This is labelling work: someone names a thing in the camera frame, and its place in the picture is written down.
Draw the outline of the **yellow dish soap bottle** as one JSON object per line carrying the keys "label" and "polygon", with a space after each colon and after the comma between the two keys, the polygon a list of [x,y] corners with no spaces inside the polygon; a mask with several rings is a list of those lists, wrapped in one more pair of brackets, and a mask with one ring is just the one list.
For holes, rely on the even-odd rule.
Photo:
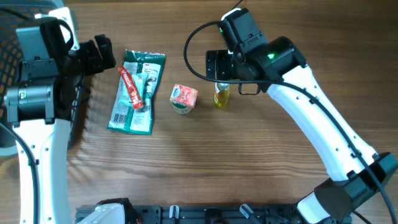
{"label": "yellow dish soap bottle", "polygon": [[230,84],[228,83],[215,83],[214,103],[220,109],[225,109],[228,105]]}

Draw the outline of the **green 3M product package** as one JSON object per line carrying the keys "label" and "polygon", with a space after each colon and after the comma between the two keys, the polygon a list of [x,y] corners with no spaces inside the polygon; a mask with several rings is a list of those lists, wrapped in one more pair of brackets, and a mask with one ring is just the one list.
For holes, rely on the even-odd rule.
{"label": "green 3M product package", "polygon": [[123,78],[118,90],[107,128],[128,134],[151,134],[154,117],[153,103],[164,70],[165,55],[126,50],[123,67],[136,84],[143,107],[134,109]]}

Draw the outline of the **Knorr stock cube jar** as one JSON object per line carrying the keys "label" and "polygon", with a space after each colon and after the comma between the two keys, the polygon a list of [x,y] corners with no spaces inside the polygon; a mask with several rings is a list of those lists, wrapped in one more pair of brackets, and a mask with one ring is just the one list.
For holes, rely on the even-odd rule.
{"label": "Knorr stock cube jar", "polygon": [[197,96],[198,91],[196,89],[175,84],[171,92],[170,102],[177,113],[187,114],[195,107]]}

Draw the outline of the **red Nescafe stick sachet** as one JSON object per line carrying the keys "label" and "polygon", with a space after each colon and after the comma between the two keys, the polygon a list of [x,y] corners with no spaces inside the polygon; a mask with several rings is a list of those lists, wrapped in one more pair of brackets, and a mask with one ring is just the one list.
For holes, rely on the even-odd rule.
{"label": "red Nescafe stick sachet", "polygon": [[118,72],[124,82],[120,103],[138,110],[144,107],[144,82],[146,76],[142,73],[131,75],[128,70],[121,66]]}

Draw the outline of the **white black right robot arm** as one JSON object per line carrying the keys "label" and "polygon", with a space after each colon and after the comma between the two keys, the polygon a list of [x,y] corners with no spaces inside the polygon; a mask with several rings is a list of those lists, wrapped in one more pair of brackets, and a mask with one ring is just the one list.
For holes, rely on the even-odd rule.
{"label": "white black right robot arm", "polygon": [[387,184],[397,159],[377,153],[354,132],[290,39],[268,41],[245,8],[226,13],[218,27],[227,48],[213,76],[256,82],[297,123],[325,166],[328,179],[297,204],[307,223],[342,220]]}

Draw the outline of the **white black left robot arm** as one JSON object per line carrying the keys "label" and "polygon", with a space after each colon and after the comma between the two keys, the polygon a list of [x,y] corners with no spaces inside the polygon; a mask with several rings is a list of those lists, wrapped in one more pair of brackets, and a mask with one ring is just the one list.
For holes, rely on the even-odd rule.
{"label": "white black left robot arm", "polygon": [[4,129],[19,159],[21,223],[71,223],[67,151],[84,79],[116,64],[105,35],[80,42],[67,7],[24,18],[18,78],[5,96]]}

